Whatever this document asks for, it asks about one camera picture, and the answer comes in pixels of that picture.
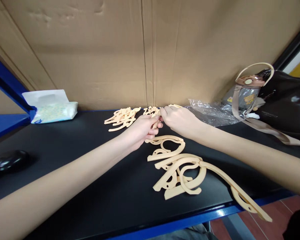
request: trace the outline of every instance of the black table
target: black table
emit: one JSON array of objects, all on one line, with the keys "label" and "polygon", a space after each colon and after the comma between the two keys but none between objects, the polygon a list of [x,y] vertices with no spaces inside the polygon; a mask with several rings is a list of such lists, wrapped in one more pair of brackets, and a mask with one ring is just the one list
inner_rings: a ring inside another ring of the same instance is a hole
[{"label": "black table", "polygon": [[[112,115],[113,111],[81,112],[71,121],[29,125],[0,143],[0,154],[21,149],[33,157],[33,163],[26,169],[0,177],[0,199],[119,135],[123,130],[108,132],[114,127],[103,124]],[[243,123],[220,128],[300,158],[300,147],[285,146],[275,137]],[[167,126],[159,135],[178,136]],[[192,140],[184,138],[184,141],[183,153],[201,156],[219,167],[253,199],[287,192],[237,159]],[[165,146],[171,150],[177,148],[175,143],[165,143]],[[235,203],[228,184],[209,170],[200,185],[199,195],[184,193],[165,201],[164,190],[155,192],[152,189],[165,171],[154,167],[158,161],[147,162],[147,156],[157,148],[143,144],[61,207],[26,239],[107,238]],[[197,172],[198,169],[189,170],[187,175],[195,177]]]}]

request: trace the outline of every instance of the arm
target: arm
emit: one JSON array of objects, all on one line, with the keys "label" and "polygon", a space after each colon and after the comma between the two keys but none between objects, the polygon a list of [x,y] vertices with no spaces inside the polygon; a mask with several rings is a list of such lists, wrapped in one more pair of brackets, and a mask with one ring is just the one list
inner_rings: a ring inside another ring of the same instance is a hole
[{"label": "arm", "polygon": [[239,159],[300,195],[300,158],[205,124],[186,108],[165,107],[160,112],[175,132]]},{"label": "arm", "polygon": [[139,117],[118,137],[1,199],[0,239],[23,239],[145,139],[153,139],[158,128],[151,126],[158,118]]}]

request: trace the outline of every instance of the cardboard wall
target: cardboard wall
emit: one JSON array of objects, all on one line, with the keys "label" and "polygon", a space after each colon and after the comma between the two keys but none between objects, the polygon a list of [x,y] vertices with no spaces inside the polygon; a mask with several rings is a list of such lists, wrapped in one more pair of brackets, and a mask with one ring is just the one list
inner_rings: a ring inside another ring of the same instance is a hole
[{"label": "cardboard wall", "polygon": [[153,102],[210,102],[243,68],[273,63],[300,30],[300,0],[143,0]]},{"label": "cardboard wall", "polygon": [[0,1],[1,59],[81,110],[215,100],[299,30],[300,0]]},{"label": "cardboard wall", "polygon": [[0,90],[0,114],[24,114],[22,108],[20,108],[14,101],[12,101],[7,95]]}]

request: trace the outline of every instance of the plastic bag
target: plastic bag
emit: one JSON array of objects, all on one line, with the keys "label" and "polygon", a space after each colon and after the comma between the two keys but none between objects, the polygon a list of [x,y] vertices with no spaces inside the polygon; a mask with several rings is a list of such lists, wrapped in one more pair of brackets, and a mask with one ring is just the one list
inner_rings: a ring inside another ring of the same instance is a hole
[{"label": "plastic bag", "polygon": [[186,106],[198,119],[214,127],[231,125],[240,122],[232,114],[230,105],[220,102],[203,103],[200,100],[189,99],[190,106]]}]

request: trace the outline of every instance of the blue metal shelf frame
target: blue metal shelf frame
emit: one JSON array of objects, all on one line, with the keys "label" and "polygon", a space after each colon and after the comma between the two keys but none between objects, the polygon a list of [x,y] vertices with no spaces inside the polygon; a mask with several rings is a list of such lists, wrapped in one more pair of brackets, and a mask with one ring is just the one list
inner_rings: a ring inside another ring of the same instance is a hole
[{"label": "blue metal shelf frame", "polygon": [[22,96],[22,93],[28,92],[28,90],[1,62],[0,90],[26,112],[26,114],[0,115],[0,137],[2,137],[19,126],[28,125],[30,123],[29,115],[33,114],[34,108],[29,106]]},{"label": "blue metal shelf frame", "polygon": [[[291,197],[294,195],[295,195],[294,193],[292,193],[286,189],[283,189],[272,196],[256,199],[255,202],[259,206],[263,206],[263,205],[281,200],[283,198]],[[148,238],[156,237],[159,235],[167,234],[170,232],[174,232],[174,231],[177,231],[180,229],[184,229],[184,228],[187,228],[190,226],[194,226],[194,225],[197,225],[200,223],[212,221],[217,218],[221,218],[224,216],[239,213],[242,211],[244,211],[244,209],[240,205],[238,205],[237,202],[234,201],[234,202],[231,202],[228,204],[224,204],[224,205],[221,205],[218,207],[211,208],[209,210],[204,211],[201,214],[198,214],[198,215],[195,215],[192,217],[188,217],[188,218],[180,219],[177,221],[161,224],[161,225],[158,225],[155,227],[149,227],[146,229],[123,234],[123,235],[113,237],[110,239],[111,240],[148,239]]]},{"label": "blue metal shelf frame", "polygon": [[26,113],[34,110],[24,100],[22,93],[28,90],[16,79],[16,77],[0,62],[0,90],[12,101],[21,107]]}]

